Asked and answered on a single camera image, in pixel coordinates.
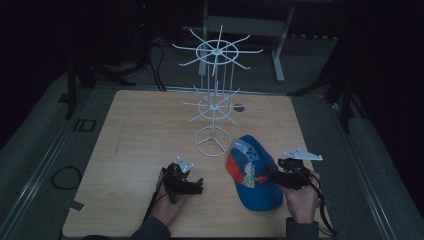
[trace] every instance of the wooden table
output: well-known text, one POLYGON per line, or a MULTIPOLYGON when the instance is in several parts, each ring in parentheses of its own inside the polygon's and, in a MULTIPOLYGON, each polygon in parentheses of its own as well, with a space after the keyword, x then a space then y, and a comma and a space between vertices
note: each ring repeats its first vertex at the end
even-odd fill
MULTIPOLYGON (((194 136, 211 121, 198 118, 194 92, 117 92, 75 201, 82 212, 70 211, 63 227, 68 237, 100 234, 130 236, 140 226, 162 167, 177 156, 195 164, 189 181, 204 178, 201 195, 189 197, 171 226, 173 237, 281 237, 285 236, 287 206, 270 212, 253 212, 240 202, 225 164, 227 154, 207 157, 194 146, 194 136)), ((233 104, 247 104, 217 125, 227 130, 232 142, 250 134, 274 158, 297 147, 306 149, 302 132, 288 97, 244 95, 233 104)), ((316 220, 322 224, 319 213, 316 220)))

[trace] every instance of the person's left hand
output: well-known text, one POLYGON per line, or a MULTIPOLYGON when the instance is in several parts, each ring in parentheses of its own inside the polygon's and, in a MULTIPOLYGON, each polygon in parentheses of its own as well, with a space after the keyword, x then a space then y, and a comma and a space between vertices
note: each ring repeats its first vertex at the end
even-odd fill
MULTIPOLYGON (((158 182, 156 183, 156 187, 158 187, 160 181, 163 178, 163 172, 160 172, 158 182)), ((166 195, 165 186, 162 184, 161 188, 159 189, 158 195, 156 199, 159 199, 152 207, 152 211, 150 213, 151 217, 157 218, 159 221, 161 221, 163 224, 165 224, 167 227, 169 227, 172 222, 177 217, 180 209, 184 205, 184 203, 187 201, 187 196, 179 196, 177 201, 175 203, 171 202, 171 199, 169 199, 166 195)))

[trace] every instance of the hand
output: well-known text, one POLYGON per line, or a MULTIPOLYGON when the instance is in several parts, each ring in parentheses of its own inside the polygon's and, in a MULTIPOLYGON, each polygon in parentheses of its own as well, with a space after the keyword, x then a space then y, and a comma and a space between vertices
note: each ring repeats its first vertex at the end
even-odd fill
MULTIPOLYGON (((156 183, 156 188, 159 186, 162 178, 163 172, 161 171, 158 182, 156 183)), ((177 217, 181 207, 187 201, 187 196, 180 196, 180 198, 178 198, 174 204, 171 202, 169 197, 166 196, 166 194, 165 186, 162 184, 156 197, 156 199, 160 199, 153 205, 150 216, 157 218, 159 221, 169 227, 177 217)))
MULTIPOLYGON (((311 171, 311 174, 316 177, 312 177, 312 184, 318 187, 317 179, 319 180, 320 175, 313 171, 311 171)), ((297 223, 313 223, 318 205, 318 193, 315 189, 311 185, 297 191, 284 187, 282 189, 293 220, 297 223)))

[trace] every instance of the gray floor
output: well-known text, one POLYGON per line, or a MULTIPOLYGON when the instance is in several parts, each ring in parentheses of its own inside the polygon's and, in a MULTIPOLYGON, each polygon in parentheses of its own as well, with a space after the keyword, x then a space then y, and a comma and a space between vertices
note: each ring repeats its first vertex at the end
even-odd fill
MULTIPOLYGON (((168 90, 198 86, 197 64, 178 65, 192 60, 193 55, 168 47, 166 41, 157 42, 165 49, 160 75, 168 90)), ((325 39, 289 39, 281 57, 287 79, 284 84, 275 81, 268 49, 255 56, 241 56, 239 62, 251 69, 236 70, 234 88, 281 95, 299 90, 317 79, 334 44, 325 39)), ((160 53, 159 48, 152 49, 153 63, 159 62, 160 53)), ((137 86, 125 89, 156 90, 147 70, 127 78, 137 86)), ((79 108, 70 120, 64 118, 66 105, 57 103, 66 91, 66 75, 48 89, 0 155, 2 239, 60 237, 68 212, 61 204, 73 199, 76 190, 58 190, 50 178, 63 166, 84 171, 119 89, 124 87, 100 79, 93 90, 79 89, 79 108), (96 120, 94 132, 73 131, 78 118, 96 120)), ((314 168, 321 173, 323 192, 331 199, 328 210, 340 232, 338 239, 423 239, 423 219, 372 123, 355 114, 349 120, 351 134, 346 135, 339 124, 339 109, 322 98, 325 90, 323 87, 292 101, 308 150, 325 158, 314 168)), ((66 185, 78 182, 73 172, 64 172, 57 180, 66 185)))

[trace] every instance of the baseball cap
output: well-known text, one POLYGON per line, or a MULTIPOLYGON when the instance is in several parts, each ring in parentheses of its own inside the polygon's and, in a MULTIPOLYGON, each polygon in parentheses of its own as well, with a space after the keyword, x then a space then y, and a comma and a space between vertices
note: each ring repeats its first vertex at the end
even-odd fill
POLYGON ((281 206, 283 191, 269 179, 265 166, 278 169, 274 159, 250 135, 234 143, 228 155, 227 170, 235 181, 243 205, 252 211, 270 211, 281 206))

